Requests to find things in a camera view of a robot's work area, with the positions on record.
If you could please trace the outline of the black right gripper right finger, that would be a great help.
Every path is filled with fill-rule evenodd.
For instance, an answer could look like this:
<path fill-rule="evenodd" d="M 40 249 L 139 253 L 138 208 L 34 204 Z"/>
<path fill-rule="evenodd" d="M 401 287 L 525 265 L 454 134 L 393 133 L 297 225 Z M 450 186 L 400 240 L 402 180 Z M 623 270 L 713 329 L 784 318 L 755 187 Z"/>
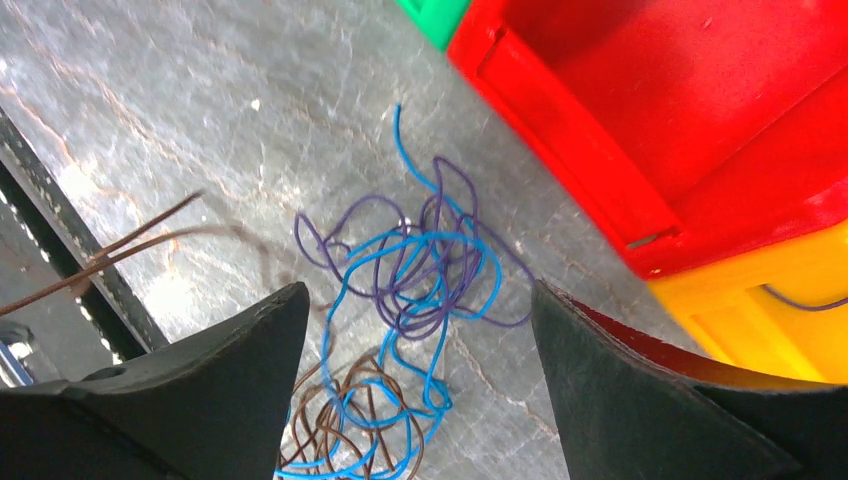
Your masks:
<path fill-rule="evenodd" d="M 708 359 L 544 281 L 531 321 L 574 479 L 843 479 L 847 389 Z"/>

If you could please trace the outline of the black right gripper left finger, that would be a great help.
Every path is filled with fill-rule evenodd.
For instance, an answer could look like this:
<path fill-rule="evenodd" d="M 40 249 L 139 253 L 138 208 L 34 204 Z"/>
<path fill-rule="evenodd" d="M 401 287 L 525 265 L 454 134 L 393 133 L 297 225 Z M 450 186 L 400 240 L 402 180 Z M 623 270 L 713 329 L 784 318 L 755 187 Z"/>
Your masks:
<path fill-rule="evenodd" d="M 271 479 L 310 311 L 301 282 L 90 374 L 1 394 L 5 479 Z"/>

